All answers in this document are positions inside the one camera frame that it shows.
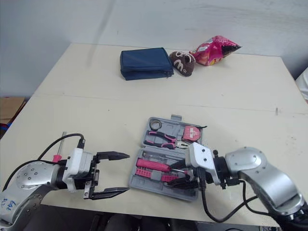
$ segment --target pink pliers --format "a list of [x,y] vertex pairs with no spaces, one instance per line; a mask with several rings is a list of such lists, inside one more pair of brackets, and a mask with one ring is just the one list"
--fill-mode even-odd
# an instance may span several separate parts
[[145,140],[144,144],[147,144],[150,146],[155,146],[159,148],[168,148],[168,149],[175,149],[176,147],[186,149],[189,147],[189,144],[182,142],[182,141],[178,141],[176,137],[169,136],[160,131],[149,131],[147,135],[157,136],[167,141],[167,143],[155,143],[153,141]]

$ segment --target pink tape measure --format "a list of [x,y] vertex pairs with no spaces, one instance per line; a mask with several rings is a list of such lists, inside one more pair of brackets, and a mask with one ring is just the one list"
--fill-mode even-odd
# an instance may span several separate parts
[[200,130],[194,126],[185,126],[183,140],[195,142],[200,139]]

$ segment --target navy blue pouch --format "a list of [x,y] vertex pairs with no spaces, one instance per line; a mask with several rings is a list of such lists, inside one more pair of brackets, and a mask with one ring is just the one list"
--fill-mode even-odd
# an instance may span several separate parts
[[162,47],[122,51],[120,64],[125,80],[163,78],[173,75],[172,63]]

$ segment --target table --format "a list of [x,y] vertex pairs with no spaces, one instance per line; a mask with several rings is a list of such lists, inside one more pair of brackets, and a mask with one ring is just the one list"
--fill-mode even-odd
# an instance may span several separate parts
[[[36,159],[63,131],[83,133],[89,152],[129,154],[129,159],[99,165],[97,190],[127,186],[148,118],[176,114],[183,116],[184,122],[208,125],[203,144],[220,155],[243,146],[261,149],[308,198],[308,106],[281,58],[232,54],[214,66],[197,65],[191,77],[175,72],[168,79],[125,81],[119,71],[119,55],[129,49],[135,48],[70,45],[0,141],[2,187],[16,166]],[[76,143],[77,139],[66,139],[63,156],[68,156]],[[53,148],[45,159],[51,160],[56,151],[57,147]],[[90,201],[83,200],[82,193],[53,191],[43,203],[211,221],[203,211],[201,197],[186,202],[130,189],[112,199]],[[210,210],[217,217],[226,215],[241,202],[241,193],[240,186],[223,191],[209,185]],[[250,187],[247,194],[253,195]],[[264,209],[258,200],[251,204]],[[277,225],[246,208],[227,223]]]

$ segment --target pink snack bag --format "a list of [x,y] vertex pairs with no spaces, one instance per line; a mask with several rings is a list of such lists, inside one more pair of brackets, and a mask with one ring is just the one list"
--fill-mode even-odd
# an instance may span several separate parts
[[241,46],[238,44],[223,36],[217,35],[189,53],[194,56],[197,63],[210,66],[240,48]]

